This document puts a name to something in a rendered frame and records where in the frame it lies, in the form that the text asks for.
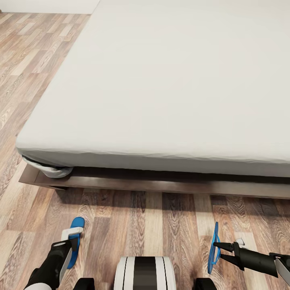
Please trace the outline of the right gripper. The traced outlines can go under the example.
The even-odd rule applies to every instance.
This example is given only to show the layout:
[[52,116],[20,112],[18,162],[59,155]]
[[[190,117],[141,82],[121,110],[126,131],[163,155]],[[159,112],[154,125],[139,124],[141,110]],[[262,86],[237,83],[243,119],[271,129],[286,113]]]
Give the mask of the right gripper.
[[234,251],[234,256],[221,254],[220,257],[238,266],[240,270],[244,271],[246,267],[263,273],[259,252],[240,248],[236,241],[234,243],[214,242],[213,245],[232,253]]

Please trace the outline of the sandal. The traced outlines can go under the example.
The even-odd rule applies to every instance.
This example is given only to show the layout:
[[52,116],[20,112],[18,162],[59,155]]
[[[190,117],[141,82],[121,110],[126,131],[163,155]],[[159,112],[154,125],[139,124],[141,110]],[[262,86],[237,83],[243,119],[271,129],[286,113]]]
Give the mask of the sandal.
[[210,253],[209,253],[208,267],[207,267],[208,274],[211,274],[212,269],[213,269],[213,264],[216,265],[218,259],[221,256],[221,250],[218,247],[217,257],[216,257],[216,260],[214,262],[215,248],[216,248],[216,246],[213,245],[214,242],[220,242],[220,239],[218,237],[218,222],[216,222],[216,224],[215,224],[215,230],[214,230],[214,234],[213,234],[213,240],[212,240],[211,249],[210,249]]
[[[84,224],[85,224],[85,219],[83,217],[76,217],[73,220],[72,225],[71,225],[70,228],[76,228],[76,227],[82,227],[83,228]],[[77,246],[77,251],[72,252],[72,257],[71,257],[71,260],[70,260],[70,263],[69,263],[67,269],[72,268],[73,265],[76,262],[78,251],[79,251],[80,236],[81,236],[81,233],[69,236],[69,239],[78,238],[78,246]]]

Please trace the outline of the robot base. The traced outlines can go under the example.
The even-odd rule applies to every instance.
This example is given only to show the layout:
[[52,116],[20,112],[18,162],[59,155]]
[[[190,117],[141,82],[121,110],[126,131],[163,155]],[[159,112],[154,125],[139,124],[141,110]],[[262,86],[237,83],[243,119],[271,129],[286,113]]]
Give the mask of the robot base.
[[[94,278],[80,278],[73,290],[95,290]],[[217,290],[210,278],[197,278],[195,290]]]

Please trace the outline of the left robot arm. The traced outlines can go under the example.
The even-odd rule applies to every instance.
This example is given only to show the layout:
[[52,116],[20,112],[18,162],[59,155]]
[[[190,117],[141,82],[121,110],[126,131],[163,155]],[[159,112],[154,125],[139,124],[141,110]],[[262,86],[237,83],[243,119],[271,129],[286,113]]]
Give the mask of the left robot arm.
[[69,239],[69,236],[82,231],[82,227],[63,230],[61,241],[52,243],[46,260],[32,272],[23,290],[56,290],[70,263],[72,252],[77,251],[78,238]]

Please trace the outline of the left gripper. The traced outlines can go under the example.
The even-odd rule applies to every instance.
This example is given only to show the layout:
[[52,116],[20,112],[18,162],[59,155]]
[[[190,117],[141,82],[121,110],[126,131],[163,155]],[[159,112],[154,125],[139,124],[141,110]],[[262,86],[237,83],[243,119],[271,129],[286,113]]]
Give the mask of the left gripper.
[[69,246],[72,248],[72,252],[77,251],[78,238],[52,243],[51,248],[53,248],[54,245],[58,243],[63,243],[63,242],[66,242],[67,244],[69,244]]

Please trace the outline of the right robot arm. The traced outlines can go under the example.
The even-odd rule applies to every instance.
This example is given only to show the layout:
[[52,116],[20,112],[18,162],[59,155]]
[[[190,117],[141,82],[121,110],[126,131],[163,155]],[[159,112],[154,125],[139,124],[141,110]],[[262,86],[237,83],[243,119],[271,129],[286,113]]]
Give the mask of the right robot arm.
[[244,271],[244,267],[246,267],[276,278],[278,278],[279,273],[290,286],[290,255],[272,252],[269,255],[264,255],[251,251],[243,237],[236,239],[234,243],[214,242],[213,245],[232,253],[234,251],[234,256],[221,254],[220,257],[238,266],[240,270]]

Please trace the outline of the robot trunk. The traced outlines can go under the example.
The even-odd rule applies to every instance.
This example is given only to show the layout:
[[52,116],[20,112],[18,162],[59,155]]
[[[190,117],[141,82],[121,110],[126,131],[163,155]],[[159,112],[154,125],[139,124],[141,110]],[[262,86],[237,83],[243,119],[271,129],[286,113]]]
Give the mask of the robot trunk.
[[114,290],[176,290],[168,256],[122,256],[117,265]]

